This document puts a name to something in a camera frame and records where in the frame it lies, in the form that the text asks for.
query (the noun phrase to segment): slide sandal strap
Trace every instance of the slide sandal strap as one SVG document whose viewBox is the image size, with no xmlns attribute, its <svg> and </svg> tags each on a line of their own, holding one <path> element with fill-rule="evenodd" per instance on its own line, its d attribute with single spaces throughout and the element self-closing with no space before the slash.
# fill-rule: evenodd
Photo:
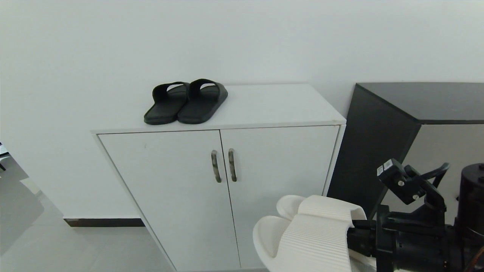
<svg viewBox="0 0 484 272">
<path fill-rule="evenodd" d="M 200 94 L 200 88 L 202 87 L 203 84 L 215 84 L 219 91 L 221 91 L 224 87 L 222 84 L 209 80 L 209 79 L 197 79 L 194 82 L 190 83 L 190 88 L 188 91 L 188 99 L 197 97 Z"/>
<path fill-rule="evenodd" d="M 190 88 L 190 83 L 181 82 L 181 81 L 161 84 L 161 85 L 154 87 L 154 89 L 153 89 L 153 100 L 155 102 L 158 102 L 158 101 L 166 98 L 168 96 L 168 88 L 170 88 L 170 86 L 179 85 L 179 84 L 184 85 L 187 90 L 189 90 L 189 88 Z"/>
</svg>

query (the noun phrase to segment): black cable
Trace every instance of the black cable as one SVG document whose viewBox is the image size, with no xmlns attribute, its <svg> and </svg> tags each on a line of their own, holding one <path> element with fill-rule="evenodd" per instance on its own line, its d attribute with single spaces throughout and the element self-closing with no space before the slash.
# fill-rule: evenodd
<svg viewBox="0 0 484 272">
<path fill-rule="evenodd" d="M 444 175 L 445 175 L 445 172 L 443 172 L 442 174 L 440 174 L 440 175 L 438 175 L 438 176 L 435 177 L 434 182 L 432 182 L 432 185 L 435 188 L 437 188 L 439 186 L 440 181 L 442 180 L 442 178 L 444 177 Z"/>
<path fill-rule="evenodd" d="M 447 170 L 449 170 L 449 167 L 451 165 L 449 163 L 444 163 L 442 164 L 441 167 L 437 168 L 437 169 L 434 169 L 428 173 L 425 173 L 425 174 L 422 174 L 420 175 L 423 179 L 425 180 L 429 180 L 431 178 L 434 178 L 436 177 L 437 175 L 441 175 L 441 174 L 445 174 L 445 172 L 447 172 Z"/>
</svg>

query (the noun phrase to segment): floor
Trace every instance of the floor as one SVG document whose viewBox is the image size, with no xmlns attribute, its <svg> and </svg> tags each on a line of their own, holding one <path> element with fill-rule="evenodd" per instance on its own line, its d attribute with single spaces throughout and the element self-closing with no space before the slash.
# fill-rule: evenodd
<svg viewBox="0 0 484 272">
<path fill-rule="evenodd" d="M 2 164 L 0 271 L 171 271 L 146 228 L 70 227 L 14 159 Z"/>
</svg>

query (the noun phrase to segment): metal handle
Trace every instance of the metal handle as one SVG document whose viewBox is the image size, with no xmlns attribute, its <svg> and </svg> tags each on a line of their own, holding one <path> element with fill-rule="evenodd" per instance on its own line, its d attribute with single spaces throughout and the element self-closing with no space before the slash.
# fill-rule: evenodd
<svg viewBox="0 0 484 272">
<path fill-rule="evenodd" d="M 215 174 L 215 180 L 218 183 L 221 183 L 222 179 L 220 178 L 220 172 L 218 171 L 217 151 L 216 150 L 212 151 L 212 167 L 213 167 L 213 173 Z"/>
<path fill-rule="evenodd" d="M 230 165 L 230 174 L 232 175 L 232 181 L 237 181 L 237 176 L 235 175 L 235 166 L 234 166 L 234 149 L 231 148 L 228 150 L 228 164 Z"/>
</svg>

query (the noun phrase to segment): label sticker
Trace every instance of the label sticker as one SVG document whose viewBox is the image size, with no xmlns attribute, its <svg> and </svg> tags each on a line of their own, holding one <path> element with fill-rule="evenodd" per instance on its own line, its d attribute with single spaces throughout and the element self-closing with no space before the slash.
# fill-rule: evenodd
<svg viewBox="0 0 484 272">
<path fill-rule="evenodd" d="M 384 170 L 386 171 L 386 170 L 387 170 L 388 168 L 390 168 L 392 165 L 393 165 L 393 163 L 392 163 L 392 159 L 390 159 L 390 160 L 388 160 L 387 162 L 385 162 L 385 163 L 383 164 L 383 168 L 384 168 Z"/>
<path fill-rule="evenodd" d="M 383 166 L 380 166 L 377 169 L 377 176 L 381 175 L 382 173 L 383 173 Z"/>
</svg>

